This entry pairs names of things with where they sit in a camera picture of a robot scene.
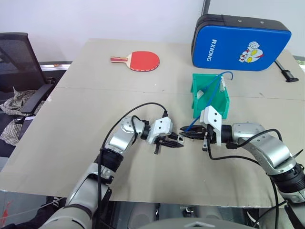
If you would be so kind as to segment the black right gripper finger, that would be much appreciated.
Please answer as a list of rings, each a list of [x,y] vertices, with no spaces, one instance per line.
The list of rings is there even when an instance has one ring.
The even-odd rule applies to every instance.
[[[180,128],[180,130],[188,133],[202,133],[205,132],[205,127],[203,127],[202,125],[193,125],[191,127],[183,126]]]
[[[202,132],[180,132],[180,135],[193,140],[204,140],[205,133]]]

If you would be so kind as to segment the grey robot torso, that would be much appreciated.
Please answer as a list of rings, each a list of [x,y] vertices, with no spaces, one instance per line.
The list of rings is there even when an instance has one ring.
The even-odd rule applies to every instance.
[[[235,222],[204,218],[171,218],[144,225],[139,229],[256,229]]]

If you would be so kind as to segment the checkered cloth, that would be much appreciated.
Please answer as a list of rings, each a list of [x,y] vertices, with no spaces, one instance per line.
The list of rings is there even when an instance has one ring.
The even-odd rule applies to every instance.
[[[42,108],[45,101],[41,101],[35,111],[27,114],[22,108],[29,103],[36,93],[35,90],[14,90],[13,97],[0,102],[0,142],[16,146],[25,131],[33,121],[35,115]]]

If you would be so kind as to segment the blue RXIONG kick pad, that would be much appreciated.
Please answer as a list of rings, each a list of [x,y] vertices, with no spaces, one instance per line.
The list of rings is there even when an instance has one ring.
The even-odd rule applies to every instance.
[[[277,59],[291,35],[275,20],[202,15],[194,30],[192,63],[206,69],[262,71]]]

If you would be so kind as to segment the black mesh office chair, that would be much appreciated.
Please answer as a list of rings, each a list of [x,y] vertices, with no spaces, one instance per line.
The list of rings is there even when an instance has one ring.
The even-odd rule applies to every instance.
[[[0,32],[0,92],[34,90],[21,108],[22,113],[33,114],[54,87],[54,81],[43,75],[28,34]]]

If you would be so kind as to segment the black vertical pole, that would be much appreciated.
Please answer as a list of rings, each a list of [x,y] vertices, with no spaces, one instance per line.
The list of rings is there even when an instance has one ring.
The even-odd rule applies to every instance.
[[[203,0],[202,12],[201,15],[206,15],[209,12],[211,0]]]

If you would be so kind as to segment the red table tennis paddle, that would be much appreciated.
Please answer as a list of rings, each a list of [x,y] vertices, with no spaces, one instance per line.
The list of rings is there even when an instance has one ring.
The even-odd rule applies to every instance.
[[[150,51],[134,51],[127,57],[112,56],[110,62],[124,63],[132,71],[150,72],[160,65],[160,58]]]

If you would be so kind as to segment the black shoe with white laces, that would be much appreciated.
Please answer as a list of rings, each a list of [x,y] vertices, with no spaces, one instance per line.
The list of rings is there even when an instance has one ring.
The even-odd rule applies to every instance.
[[[47,196],[46,202],[43,207],[41,207],[36,217],[40,221],[46,221],[50,218],[57,210],[65,206],[66,199],[64,197],[53,197],[53,196]]]

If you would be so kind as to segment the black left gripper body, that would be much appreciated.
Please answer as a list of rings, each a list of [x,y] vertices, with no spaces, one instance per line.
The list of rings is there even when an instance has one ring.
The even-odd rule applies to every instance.
[[[172,140],[172,141],[174,141],[173,139],[169,138],[169,135],[167,135],[167,136],[157,136],[157,138],[154,141],[154,144],[156,145],[154,154],[156,154],[156,155],[159,154],[160,148],[161,148],[161,146],[163,146],[163,141],[164,140]]]

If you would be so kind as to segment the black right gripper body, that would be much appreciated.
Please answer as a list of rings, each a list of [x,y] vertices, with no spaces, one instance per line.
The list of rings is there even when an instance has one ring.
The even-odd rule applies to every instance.
[[[203,151],[208,151],[208,149],[210,148],[208,146],[208,143],[212,142],[213,137],[214,137],[214,128],[212,125],[208,124],[207,127],[203,128],[203,146],[202,146]]]

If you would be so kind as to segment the green plastic bin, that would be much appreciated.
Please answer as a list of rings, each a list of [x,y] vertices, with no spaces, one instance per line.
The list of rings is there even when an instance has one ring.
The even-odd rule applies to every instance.
[[[219,91],[221,77],[223,77],[222,74],[194,73],[192,75],[191,93],[193,95],[192,110],[194,119],[199,117],[201,111],[210,105],[217,110],[222,119],[227,118],[230,99],[227,89],[224,92]],[[197,99],[199,90],[203,91],[204,95]]]

